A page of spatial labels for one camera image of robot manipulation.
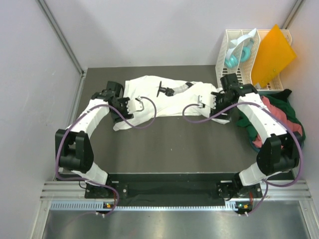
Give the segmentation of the white printed t shirt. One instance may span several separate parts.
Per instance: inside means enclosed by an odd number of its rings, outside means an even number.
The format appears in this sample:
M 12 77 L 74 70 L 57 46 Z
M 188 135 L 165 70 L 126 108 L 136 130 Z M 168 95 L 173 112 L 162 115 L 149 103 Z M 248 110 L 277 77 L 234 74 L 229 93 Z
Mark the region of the white printed t shirt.
M 135 99 L 137 97 L 147 97 L 152 100 L 142 99 L 145 109 L 141 112 L 135 112 L 134 117 L 128 122 L 134 126 L 143 124 L 154 117 L 181 116 L 182 110 L 190 104 L 197 104 L 198 97 L 206 97 L 212 92 L 221 91 L 211 83 L 192 81 L 192 86 L 187 85 L 187 81 L 167 79 L 159 76 L 142 76 L 132 80 L 125 81 L 124 97 Z M 180 93 L 173 96 L 166 96 L 163 92 L 158 92 L 159 86 L 179 91 Z

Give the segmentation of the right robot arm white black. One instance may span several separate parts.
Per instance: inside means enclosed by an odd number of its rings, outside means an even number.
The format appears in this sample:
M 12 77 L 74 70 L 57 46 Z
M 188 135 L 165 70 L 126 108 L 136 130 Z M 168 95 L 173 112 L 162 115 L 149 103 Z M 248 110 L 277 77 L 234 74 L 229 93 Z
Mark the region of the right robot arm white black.
M 278 117 L 270 116 L 270 110 L 252 84 L 239 83 L 235 73 L 221 77 L 220 82 L 222 91 L 211 93 L 213 107 L 210 115 L 229 122 L 230 106 L 236 106 L 248 118 L 262 141 L 256 162 L 236 173 L 232 179 L 233 193 L 244 197 L 251 191 L 252 185 L 298 166 L 302 137 L 297 131 L 289 129 L 286 123 L 279 122 Z

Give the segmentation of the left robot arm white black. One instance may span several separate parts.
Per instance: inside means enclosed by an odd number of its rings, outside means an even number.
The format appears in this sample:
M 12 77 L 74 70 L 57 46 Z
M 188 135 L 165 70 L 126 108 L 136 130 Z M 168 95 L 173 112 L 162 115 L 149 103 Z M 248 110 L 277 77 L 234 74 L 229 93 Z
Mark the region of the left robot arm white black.
M 123 85 L 109 81 L 105 89 L 91 96 L 85 110 L 70 126 L 55 133 L 55 173 L 59 180 L 68 180 L 59 173 L 60 168 L 67 169 L 75 174 L 71 181 L 86 183 L 88 190 L 101 197 L 119 198 L 109 173 L 94 161 L 90 138 L 105 116 L 111 115 L 114 123 L 128 123 L 135 112 L 143 110 L 140 98 L 121 96 L 123 92 Z

